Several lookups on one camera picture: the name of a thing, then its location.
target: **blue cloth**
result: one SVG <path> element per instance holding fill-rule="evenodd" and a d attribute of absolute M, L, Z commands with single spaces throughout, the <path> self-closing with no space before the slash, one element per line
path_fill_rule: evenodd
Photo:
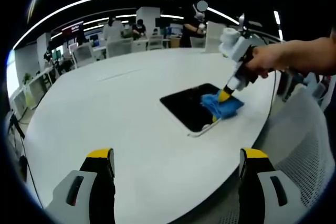
<path fill-rule="evenodd" d="M 217 94 L 204 94 L 201 97 L 201 105 L 206 107 L 212 115 L 214 115 L 217 119 L 222 118 L 230 118 L 237 114 L 237 110 L 244 105 L 244 103 L 237 98 L 230 97 L 225 102 L 218 102 Z"/>

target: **white pillar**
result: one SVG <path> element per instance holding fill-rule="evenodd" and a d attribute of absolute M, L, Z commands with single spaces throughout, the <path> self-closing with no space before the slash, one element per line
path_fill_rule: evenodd
<path fill-rule="evenodd" d="M 50 41 L 50 33 L 42 34 L 40 37 L 37 38 L 37 56 L 41 71 L 44 70 L 45 66 L 44 54 L 47 51 L 49 41 Z"/>
<path fill-rule="evenodd" d="M 157 7 L 140 7 L 137 10 L 137 21 L 142 19 L 146 27 L 147 36 L 152 35 L 155 28 L 155 19 L 160 18 L 160 8 Z"/>

